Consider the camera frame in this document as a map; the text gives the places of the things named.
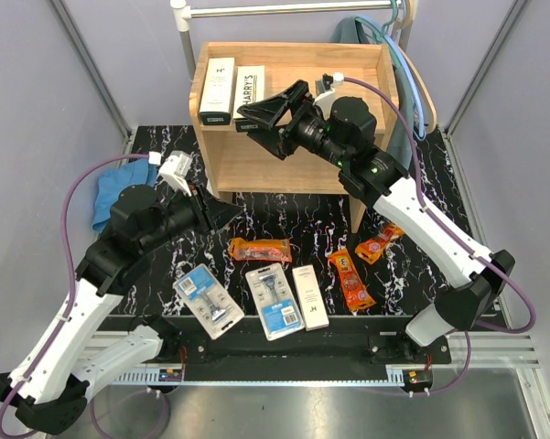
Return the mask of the white Harry's razor box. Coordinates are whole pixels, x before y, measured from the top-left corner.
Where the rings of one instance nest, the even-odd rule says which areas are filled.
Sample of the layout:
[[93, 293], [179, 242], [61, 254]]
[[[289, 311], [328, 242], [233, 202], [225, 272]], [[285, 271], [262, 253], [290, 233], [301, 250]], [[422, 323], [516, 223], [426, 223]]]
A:
[[238, 66], [232, 106], [232, 122], [237, 133], [246, 133], [257, 129], [256, 123], [239, 114], [239, 108], [264, 99], [265, 66]]

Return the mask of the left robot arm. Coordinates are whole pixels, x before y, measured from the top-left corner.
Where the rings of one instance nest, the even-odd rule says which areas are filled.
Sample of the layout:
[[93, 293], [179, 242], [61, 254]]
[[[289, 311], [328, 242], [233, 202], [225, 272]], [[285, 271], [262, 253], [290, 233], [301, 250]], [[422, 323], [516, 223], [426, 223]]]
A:
[[101, 237], [72, 271], [72, 286], [59, 313], [19, 366], [0, 373], [1, 408], [15, 408], [16, 418], [31, 434], [61, 434], [122, 373], [142, 362], [172, 360], [179, 351], [180, 331], [160, 315], [144, 316], [125, 338], [91, 359], [81, 362], [79, 357], [148, 270], [150, 254], [189, 230], [222, 230], [241, 212], [241, 207], [195, 185], [176, 192], [167, 203], [147, 185], [124, 189]]

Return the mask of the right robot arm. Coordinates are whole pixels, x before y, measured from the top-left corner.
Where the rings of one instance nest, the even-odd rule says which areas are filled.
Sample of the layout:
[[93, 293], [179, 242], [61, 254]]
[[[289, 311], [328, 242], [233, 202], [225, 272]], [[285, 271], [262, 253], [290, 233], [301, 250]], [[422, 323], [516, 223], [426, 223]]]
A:
[[418, 312], [397, 339], [405, 361], [421, 360], [450, 331], [473, 328], [508, 283], [514, 258], [473, 240], [426, 198], [394, 157], [375, 146], [376, 119], [362, 99], [339, 97], [324, 112], [307, 82], [298, 80], [238, 112], [256, 126], [249, 137], [277, 158], [303, 147], [336, 166], [345, 191], [395, 223], [445, 275], [449, 292]]

